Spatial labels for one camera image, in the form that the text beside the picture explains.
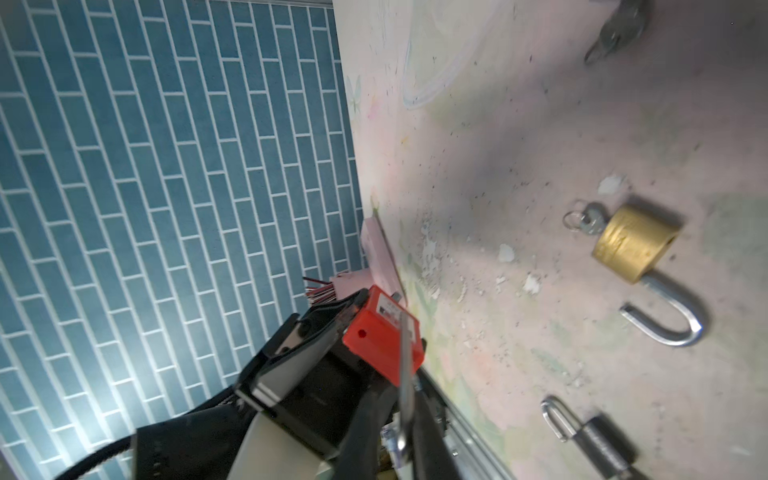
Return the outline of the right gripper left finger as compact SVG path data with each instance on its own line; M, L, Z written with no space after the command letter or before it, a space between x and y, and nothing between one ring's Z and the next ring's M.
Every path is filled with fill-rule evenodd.
M398 388L374 373L362 396L341 448L342 479L375 479L380 431L398 399Z

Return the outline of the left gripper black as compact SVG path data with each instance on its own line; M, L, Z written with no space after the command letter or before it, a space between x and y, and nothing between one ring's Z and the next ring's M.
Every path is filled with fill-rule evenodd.
M341 458L373 374L342 343L370 288L291 315L235 383L242 400L323 459Z

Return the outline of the red padlock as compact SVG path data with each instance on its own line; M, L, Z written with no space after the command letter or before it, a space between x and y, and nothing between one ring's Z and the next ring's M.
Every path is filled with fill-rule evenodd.
M380 287L372 286L342 343L370 366L373 374L378 373L398 388L397 402L380 431L380 440L395 468L413 464L414 388L424 360L419 322Z

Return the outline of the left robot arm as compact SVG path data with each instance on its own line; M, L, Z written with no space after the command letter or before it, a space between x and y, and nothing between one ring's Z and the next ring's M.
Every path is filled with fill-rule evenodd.
M372 479L400 372L415 373L425 347L418 320L379 287L315 305L289 316L232 385L98 449L64 477L81 479L128 453L135 479L223 479L263 415L328 461L335 478Z

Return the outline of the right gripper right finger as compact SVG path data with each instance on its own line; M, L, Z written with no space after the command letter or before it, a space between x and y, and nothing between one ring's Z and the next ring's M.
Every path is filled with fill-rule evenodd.
M459 470L445 442L446 406L432 390L414 388L413 465L416 479L459 480Z

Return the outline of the large brass padlock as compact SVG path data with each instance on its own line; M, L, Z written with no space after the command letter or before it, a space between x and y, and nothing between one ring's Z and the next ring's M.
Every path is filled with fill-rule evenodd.
M705 334L707 319L693 293L657 272L655 266L679 236L680 228L647 209L629 203L611 216L600 204L588 203L567 212L562 223L569 231L596 238L592 257L629 284L639 284L682 315L684 330L672 330L633 304L619 314L655 342L674 348L690 347Z

